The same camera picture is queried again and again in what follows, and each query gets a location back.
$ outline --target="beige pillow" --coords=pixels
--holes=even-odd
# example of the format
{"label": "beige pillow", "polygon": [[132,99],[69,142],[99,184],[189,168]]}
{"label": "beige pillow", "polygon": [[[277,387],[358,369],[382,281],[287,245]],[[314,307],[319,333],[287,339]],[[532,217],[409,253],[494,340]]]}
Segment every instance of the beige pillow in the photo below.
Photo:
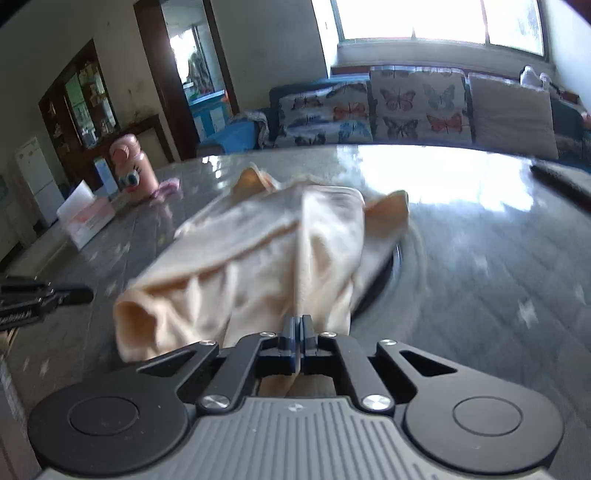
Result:
{"label": "beige pillow", "polygon": [[548,92],[474,73],[468,80],[477,146],[548,160],[558,158]]}

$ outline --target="refrigerator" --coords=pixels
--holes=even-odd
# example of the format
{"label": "refrigerator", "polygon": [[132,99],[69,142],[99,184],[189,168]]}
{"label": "refrigerator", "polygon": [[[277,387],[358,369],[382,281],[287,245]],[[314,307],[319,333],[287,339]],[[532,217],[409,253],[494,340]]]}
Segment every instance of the refrigerator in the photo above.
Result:
{"label": "refrigerator", "polygon": [[49,227],[57,220],[57,209],[64,203],[64,197],[47,166],[37,137],[33,137],[16,152],[18,168],[31,190],[41,215],[41,221]]}

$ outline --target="beige cloth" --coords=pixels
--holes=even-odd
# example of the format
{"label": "beige cloth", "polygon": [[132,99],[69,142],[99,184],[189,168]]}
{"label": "beige cloth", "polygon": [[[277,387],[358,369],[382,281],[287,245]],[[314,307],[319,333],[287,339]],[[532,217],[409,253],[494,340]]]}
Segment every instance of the beige cloth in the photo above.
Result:
{"label": "beige cloth", "polygon": [[247,168],[117,299],[119,353],[136,361],[205,339],[233,346],[278,332],[286,314],[348,334],[407,223],[405,192],[365,205],[354,189],[282,186]]}

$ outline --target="gray marble table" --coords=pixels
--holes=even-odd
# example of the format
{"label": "gray marble table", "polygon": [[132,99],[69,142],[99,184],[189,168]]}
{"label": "gray marble table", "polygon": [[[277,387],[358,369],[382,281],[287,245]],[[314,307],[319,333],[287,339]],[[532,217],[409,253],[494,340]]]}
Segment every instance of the gray marble table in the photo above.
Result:
{"label": "gray marble table", "polygon": [[112,305],[187,218],[254,163],[279,181],[313,176],[364,196],[404,189],[411,228],[400,278],[352,325],[364,348],[396,338],[523,384],[560,410],[551,468],[591,478],[591,219],[532,179],[523,159],[472,150],[371,145],[207,157],[173,164],[183,195],[121,212],[82,252],[43,273],[92,286],[92,305],[22,329],[8,362],[30,410],[50,392],[117,368]]}

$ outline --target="pink bottle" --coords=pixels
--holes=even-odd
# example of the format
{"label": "pink bottle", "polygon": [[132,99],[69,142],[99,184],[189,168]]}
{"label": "pink bottle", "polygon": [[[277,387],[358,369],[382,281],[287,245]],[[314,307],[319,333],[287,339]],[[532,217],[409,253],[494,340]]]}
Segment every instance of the pink bottle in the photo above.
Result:
{"label": "pink bottle", "polygon": [[125,135],[113,142],[109,153],[115,164],[119,186],[132,201],[139,202],[156,191],[159,182],[135,135]]}

